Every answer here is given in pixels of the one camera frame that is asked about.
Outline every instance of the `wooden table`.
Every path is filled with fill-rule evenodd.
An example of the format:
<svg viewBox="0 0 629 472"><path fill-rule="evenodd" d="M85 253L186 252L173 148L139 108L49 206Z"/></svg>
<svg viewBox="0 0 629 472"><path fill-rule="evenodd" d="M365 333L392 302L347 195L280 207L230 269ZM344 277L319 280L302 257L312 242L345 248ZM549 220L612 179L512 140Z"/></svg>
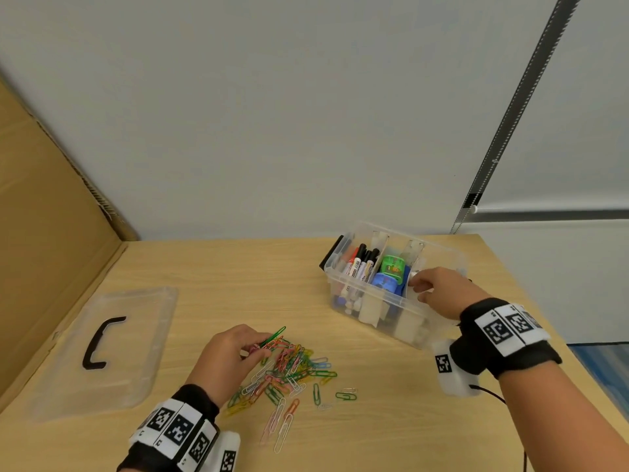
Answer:
<svg viewBox="0 0 629 472"><path fill-rule="evenodd" d="M629 424L585 371L539 309L477 235L426 236L458 248L469 276L490 293L522 303L553 335L563 368L601 413L629 438ZM429 352L409 347L328 306L330 289L317 265L333 239L136 242L129 245L97 293L171 285L179 301L151 395L131 410L44 424L28 421L33 386L54 351L0 416L0 468L7 472L112 472L126 440L153 406L185 380L216 332L239 323L286 336L328 356L339 377L323 400L342 387L358 400L319 412L311 388L301 396L284 449L258 446L273 406L261 398L219 426L242 439L238 472L291 471L519 471L522 445L504 405L489 395L459 399L439 389ZM483 373L481 384L499 392Z"/></svg>

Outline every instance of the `cardboard panel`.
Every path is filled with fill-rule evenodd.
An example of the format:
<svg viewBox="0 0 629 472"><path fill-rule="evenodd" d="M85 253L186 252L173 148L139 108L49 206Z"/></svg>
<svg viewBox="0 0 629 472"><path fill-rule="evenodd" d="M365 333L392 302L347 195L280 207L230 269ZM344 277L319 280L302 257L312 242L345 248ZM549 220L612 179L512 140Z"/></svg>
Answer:
<svg viewBox="0 0 629 472"><path fill-rule="evenodd" d="M62 152L0 84L0 395L120 246Z"/></svg>

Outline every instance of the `box handle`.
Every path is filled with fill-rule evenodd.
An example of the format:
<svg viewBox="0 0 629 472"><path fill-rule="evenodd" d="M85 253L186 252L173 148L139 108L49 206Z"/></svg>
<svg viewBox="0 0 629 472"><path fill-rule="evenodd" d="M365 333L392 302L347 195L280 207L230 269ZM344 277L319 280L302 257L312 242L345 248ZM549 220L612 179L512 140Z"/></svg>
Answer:
<svg viewBox="0 0 629 472"><path fill-rule="evenodd" d="M94 333L94 336L92 337L91 341L87 345L85 356L83 356L83 367L85 369L102 369L107 365L107 361L98 361L97 363L92 363L92 355L94 354L94 351L96 351L96 348L98 347L98 343L101 341L101 338L103 337L103 333L105 333L105 328L107 328L107 326L114 323L122 323L125 320L126 320L126 317L110 318L104 321L103 324L99 326L99 328L96 330L96 333Z"/></svg>

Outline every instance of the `plastic lid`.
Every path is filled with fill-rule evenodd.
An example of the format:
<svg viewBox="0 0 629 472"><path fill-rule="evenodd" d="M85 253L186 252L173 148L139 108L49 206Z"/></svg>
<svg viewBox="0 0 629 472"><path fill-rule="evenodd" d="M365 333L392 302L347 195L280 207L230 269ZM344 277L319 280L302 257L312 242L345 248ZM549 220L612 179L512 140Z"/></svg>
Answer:
<svg viewBox="0 0 629 472"><path fill-rule="evenodd" d="M90 299L38 384L33 418L49 421L142 402L153 388L176 303L171 287Z"/></svg>

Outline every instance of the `blue floor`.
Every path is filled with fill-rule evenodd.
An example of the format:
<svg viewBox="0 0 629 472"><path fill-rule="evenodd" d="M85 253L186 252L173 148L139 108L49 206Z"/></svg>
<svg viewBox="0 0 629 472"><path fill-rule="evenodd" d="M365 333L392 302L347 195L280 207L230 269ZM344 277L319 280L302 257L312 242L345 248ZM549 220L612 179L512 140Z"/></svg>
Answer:
<svg viewBox="0 0 629 472"><path fill-rule="evenodd" d="M568 346L629 421L629 343Z"/></svg>

